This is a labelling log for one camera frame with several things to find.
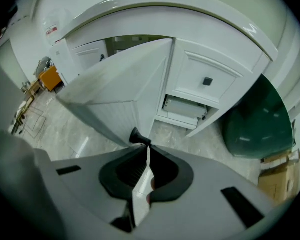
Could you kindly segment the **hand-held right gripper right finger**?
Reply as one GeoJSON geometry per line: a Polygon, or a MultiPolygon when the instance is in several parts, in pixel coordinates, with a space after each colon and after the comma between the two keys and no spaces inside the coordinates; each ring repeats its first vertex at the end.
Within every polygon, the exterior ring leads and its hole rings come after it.
{"type": "Polygon", "coordinates": [[[273,202],[226,165],[151,148],[155,189],[136,228],[141,240],[258,240],[276,220],[273,202]]]}

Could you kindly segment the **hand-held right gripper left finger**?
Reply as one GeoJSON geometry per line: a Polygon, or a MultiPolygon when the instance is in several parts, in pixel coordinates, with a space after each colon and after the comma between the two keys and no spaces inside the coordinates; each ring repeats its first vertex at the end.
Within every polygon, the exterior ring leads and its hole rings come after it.
{"type": "Polygon", "coordinates": [[[59,161],[36,149],[34,157],[50,204],[47,232],[53,240],[147,240],[133,226],[133,188],[116,174],[121,163],[145,160],[145,147],[59,161]]]}

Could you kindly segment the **white cabinet door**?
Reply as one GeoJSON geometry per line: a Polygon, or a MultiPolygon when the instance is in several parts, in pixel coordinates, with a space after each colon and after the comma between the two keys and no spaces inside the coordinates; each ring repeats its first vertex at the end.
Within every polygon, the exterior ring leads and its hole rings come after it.
{"type": "Polygon", "coordinates": [[[92,66],[57,95],[84,124],[128,148],[124,156],[108,162],[99,173],[108,194],[127,203],[112,225],[128,233],[136,227],[133,190],[150,165],[149,135],[173,43],[164,38],[119,52],[92,66]]]}
{"type": "Polygon", "coordinates": [[[108,58],[108,51],[104,40],[81,45],[74,48],[72,53],[74,61],[80,66],[82,71],[88,70],[95,64],[108,58]]]}

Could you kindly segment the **white vanity cabinet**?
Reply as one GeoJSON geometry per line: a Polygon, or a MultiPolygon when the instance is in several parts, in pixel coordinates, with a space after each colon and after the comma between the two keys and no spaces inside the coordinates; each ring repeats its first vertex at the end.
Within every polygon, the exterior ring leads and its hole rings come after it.
{"type": "Polygon", "coordinates": [[[176,7],[147,6],[115,12],[86,24],[64,39],[74,59],[72,50],[79,46],[132,37],[141,37],[142,41],[121,44],[111,56],[148,42],[166,38],[173,40],[154,122],[166,121],[187,128],[190,130],[189,137],[218,120],[235,105],[269,63],[266,54],[234,27],[212,16],[176,7]],[[243,75],[222,96],[218,108],[200,103],[208,111],[202,119],[163,110],[166,95],[178,97],[172,95],[172,87],[183,64],[185,51],[220,62],[243,75]]]}

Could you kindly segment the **person's beige shirt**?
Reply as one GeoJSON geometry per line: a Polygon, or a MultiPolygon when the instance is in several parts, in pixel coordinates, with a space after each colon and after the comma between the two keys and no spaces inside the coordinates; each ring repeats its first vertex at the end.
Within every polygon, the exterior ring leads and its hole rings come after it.
{"type": "Polygon", "coordinates": [[[0,240],[66,240],[35,160],[35,150],[8,132],[23,94],[0,66],[0,240]]]}

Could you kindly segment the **brown cardboard box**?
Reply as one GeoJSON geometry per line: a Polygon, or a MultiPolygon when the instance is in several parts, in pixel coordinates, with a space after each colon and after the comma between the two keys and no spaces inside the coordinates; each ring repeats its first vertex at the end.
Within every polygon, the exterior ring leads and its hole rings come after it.
{"type": "Polygon", "coordinates": [[[287,150],[261,160],[258,187],[279,205],[294,198],[300,185],[300,150],[287,150]]]}

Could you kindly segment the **dark green bin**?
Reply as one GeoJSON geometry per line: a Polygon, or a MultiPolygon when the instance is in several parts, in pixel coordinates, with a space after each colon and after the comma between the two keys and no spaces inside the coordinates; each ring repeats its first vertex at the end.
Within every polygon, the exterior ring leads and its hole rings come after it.
{"type": "Polygon", "coordinates": [[[265,159],[293,147],[293,129],[283,99],[261,75],[223,119],[222,137],[235,157],[265,159]]]}

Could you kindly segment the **wooden side table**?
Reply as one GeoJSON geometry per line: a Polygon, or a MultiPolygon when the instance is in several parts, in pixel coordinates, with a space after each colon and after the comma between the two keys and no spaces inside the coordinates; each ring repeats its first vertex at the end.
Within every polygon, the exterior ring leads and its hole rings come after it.
{"type": "Polygon", "coordinates": [[[24,94],[23,101],[28,101],[30,98],[35,99],[39,90],[45,91],[40,81],[37,79],[30,83],[29,81],[22,83],[21,91],[24,94]]]}

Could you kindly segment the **orange upholstered chair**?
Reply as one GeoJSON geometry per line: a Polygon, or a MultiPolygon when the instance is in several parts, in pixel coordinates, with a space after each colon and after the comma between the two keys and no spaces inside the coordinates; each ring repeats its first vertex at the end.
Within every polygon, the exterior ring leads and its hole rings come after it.
{"type": "Polygon", "coordinates": [[[62,79],[55,66],[51,66],[46,71],[42,72],[39,75],[39,79],[49,92],[53,91],[54,88],[62,82],[62,79]]]}

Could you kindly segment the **white water dispenser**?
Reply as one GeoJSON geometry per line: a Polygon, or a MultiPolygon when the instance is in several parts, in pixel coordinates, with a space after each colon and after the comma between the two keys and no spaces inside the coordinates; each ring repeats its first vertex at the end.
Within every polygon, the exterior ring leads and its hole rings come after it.
{"type": "Polygon", "coordinates": [[[63,83],[67,86],[79,76],[65,39],[59,40],[49,50],[51,59],[63,83]]]}

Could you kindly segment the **grey cushion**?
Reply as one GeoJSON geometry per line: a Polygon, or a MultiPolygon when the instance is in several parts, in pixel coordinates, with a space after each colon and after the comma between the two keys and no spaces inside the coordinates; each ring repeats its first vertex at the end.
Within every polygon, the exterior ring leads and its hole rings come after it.
{"type": "Polygon", "coordinates": [[[45,56],[44,58],[42,58],[39,61],[34,73],[39,74],[39,73],[43,72],[46,68],[49,68],[51,66],[51,63],[52,63],[51,58],[48,56],[45,56]]]}

